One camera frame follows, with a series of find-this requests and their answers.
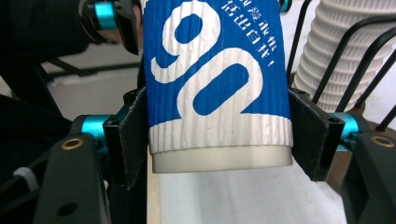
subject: paper cup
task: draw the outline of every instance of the paper cup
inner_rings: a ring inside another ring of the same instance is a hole
[[[143,6],[154,172],[291,165],[278,2]]]
[[[309,71],[310,74],[312,74],[312,76],[316,77],[317,79],[322,79],[327,69],[327,67],[324,67],[321,64],[316,63],[315,61],[311,61],[311,59],[307,58],[306,55],[302,55],[300,60],[300,65],[304,67],[307,71]],[[334,69],[329,80],[332,83],[347,85],[354,75],[355,72]],[[368,70],[364,74],[364,77],[361,79],[361,81],[368,82],[373,80],[374,77],[375,77],[375,70]]]
[[[317,48],[321,48],[321,50],[327,54],[334,54],[340,43],[340,39],[322,33],[317,26],[314,26],[314,24],[312,25],[312,30],[307,38],[310,39],[310,43],[312,43],[312,45]],[[373,40],[367,38],[363,43],[349,41],[344,49],[343,56],[350,59],[360,60],[374,41],[375,38]],[[385,58],[391,51],[392,43],[388,42],[375,56]]]
[[[359,11],[361,13],[391,14],[396,13],[396,1],[394,0],[325,0],[334,7],[340,7],[346,11]]]
[[[317,47],[310,44],[309,39],[308,39],[308,42],[304,45],[304,55],[307,58],[310,58],[311,60],[315,61],[315,63],[320,64],[323,67],[329,66],[330,60],[332,59],[331,54],[326,54],[324,51],[317,49]],[[349,59],[349,58],[345,58],[345,57],[341,56],[335,69],[354,73],[360,63],[361,63],[361,60]],[[372,63],[370,64],[370,67],[368,69],[376,70],[382,64],[383,64],[383,58],[374,57]]]
[[[325,20],[338,24],[339,26],[350,27],[354,25],[356,22],[362,21],[364,19],[368,19],[373,16],[378,15],[391,15],[392,13],[380,12],[380,11],[359,11],[357,9],[347,10],[346,7],[342,7],[341,5],[334,5],[329,1],[320,1],[316,9],[316,15],[320,15],[320,17]],[[392,23],[385,24],[375,24],[371,25],[371,29],[382,30],[383,32],[392,28],[395,25]]]

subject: white cup stack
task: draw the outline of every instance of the white cup stack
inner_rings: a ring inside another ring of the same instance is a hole
[[[293,87],[306,91],[313,97],[345,32],[361,20],[373,16],[395,15],[395,13],[395,0],[321,0],[311,24]],[[380,35],[395,25],[395,23],[369,25],[359,29],[351,37],[318,100],[321,109],[334,112],[366,50]],[[394,43],[396,38],[391,39],[375,55],[359,87],[347,104],[346,111],[353,108],[373,80],[384,59],[391,53]]]

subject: metal rod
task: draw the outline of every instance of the metal rod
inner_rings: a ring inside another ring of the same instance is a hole
[[[70,63],[65,63],[64,61],[61,61],[60,59],[51,59],[51,60],[49,60],[49,63],[52,63],[58,67],[61,67],[64,71],[72,73],[72,74],[76,74],[79,77],[85,77],[85,76],[94,74],[94,72],[91,72],[91,71],[78,69],[77,67],[71,65]]]
[[[338,44],[337,49],[335,50],[334,55],[332,56],[332,59],[330,60],[329,66],[327,67],[322,80],[320,81],[317,91],[314,94],[314,97],[312,98],[313,103],[317,103],[320,95],[323,93],[324,88],[326,87],[327,83],[329,82],[329,79],[332,75],[332,72],[335,69],[335,66],[338,64],[338,61],[341,58],[341,55],[343,54],[345,48],[347,47],[347,43],[349,42],[350,38],[362,27],[370,24],[375,24],[375,23],[387,23],[387,22],[395,22],[396,21],[396,16],[380,16],[380,17],[371,17],[366,20],[359,21],[355,23],[353,26],[351,26],[344,36],[341,38],[340,43]]]
[[[388,125],[393,121],[395,117],[396,117],[396,105],[390,110],[390,112],[387,114],[384,120],[382,120],[382,122],[375,128],[380,132],[384,132],[385,129],[387,129]]]
[[[396,27],[387,30],[384,34],[382,34],[379,38],[377,38],[373,44],[367,49],[364,53],[361,62],[359,63],[358,68],[356,69],[355,74],[349,82],[349,85],[346,87],[346,91],[341,98],[340,103],[338,104],[335,112],[343,112],[347,107],[347,103],[350,98],[352,98],[353,92],[358,88],[361,79],[363,78],[367,68],[370,66],[371,61],[374,56],[378,53],[378,51],[394,36],[396,36]]]
[[[90,67],[90,68],[84,68],[84,69],[79,69],[81,71],[87,71],[88,73],[95,74],[97,72],[103,72],[103,71],[111,71],[111,70],[118,70],[118,69],[126,69],[126,68],[136,68],[139,67],[140,63],[122,63],[122,64],[115,64],[115,65],[109,65],[109,66],[99,66],[99,67]],[[54,72],[54,73],[49,73],[49,77],[64,77],[64,76],[69,76],[69,75],[76,75],[75,73],[71,72]]]
[[[293,67],[294,58],[295,58],[298,43],[300,40],[301,31],[303,30],[306,10],[308,9],[308,6],[310,3],[311,3],[311,0],[305,0],[301,7],[301,10],[300,10],[300,16],[299,16],[299,19],[297,22],[296,32],[295,32],[295,35],[293,38],[293,44],[291,46],[291,52],[290,52],[289,62],[288,62],[288,69],[286,71],[286,74],[288,76],[288,81],[290,81],[291,68]]]
[[[361,97],[359,98],[358,102],[355,104],[355,107],[361,107],[361,105],[367,100],[367,98],[373,92],[375,87],[379,84],[379,82],[387,74],[387,72],[393,66],[393,64],[395,62],[396,62],[396,50],[393,51],[393,53],[390,55],[388,60],[382,66],[381,70],[379,70],[378,74],[375,76],[373,81],[370,83],[369,87],[367,87],[367,89],[361,95]]]

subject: cup bottom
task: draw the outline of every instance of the cup bottom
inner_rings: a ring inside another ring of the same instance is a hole
[[[245,170],[292,165],[291,147],[203,147],[152,154],[153,173]]]

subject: printed number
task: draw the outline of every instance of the printed number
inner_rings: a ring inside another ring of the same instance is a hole
[[[197,15],[202,20],[201,33],[189,43],[181,44],[175,37],[176,28],[184,18],[192,14]],[[151,72],[155,80],[166,84],[183,76],[189,69],[185,64],[196,63],[218,41],[220,34],[219,21],[218,13],[205,2],[193,0],[184,2],[180,7],[175,8],[163,27],[163,47],[169,54],[178,57],[167,68],[161,68],[157,63],[157,58],[154,57],[151,60]],[[199,49],[199,51],[191,54],[192,49]]]
[[[175,38],[176,28],[180,25],[183,18],[189,17],[192,14],[202,19],[203,27],[201,33],[187,44],[179,43]],[[219,33],[219,15],[208,3],[192,0],[191,2],[184,2],[180,7],[174,9],[163,27],[163,47],[169,54],[178,57],[167,68],[161,68],[157,63],[157,59],[154,57],[151,60],[151,72],[155,79],[158,82],[166,84],[183,76],[189,69],[189,67],[184,65],[186,61],[188,61],[188,64],[196,63],[201,56],[207,53],[217,43]],[[191,54],[192,49],[199,49],[199,52],[197,54]],[[246,67],[248,71],[247,84],[211,115],[218,113],[223,113],[223,115],[232,114],[230,113],[231,111],[240,113],[255,101],[262,92],[262,70],[259,63],[249,52],[243,49],[224,49],[204,64],[181,89],[177,97],[177,109],[180,116],[182,118],[190,118],[191,116],[201,117],[195,110],[191,111],[194,97],[213,78],[219,76],[226,68],[234,64],[241,64]]]

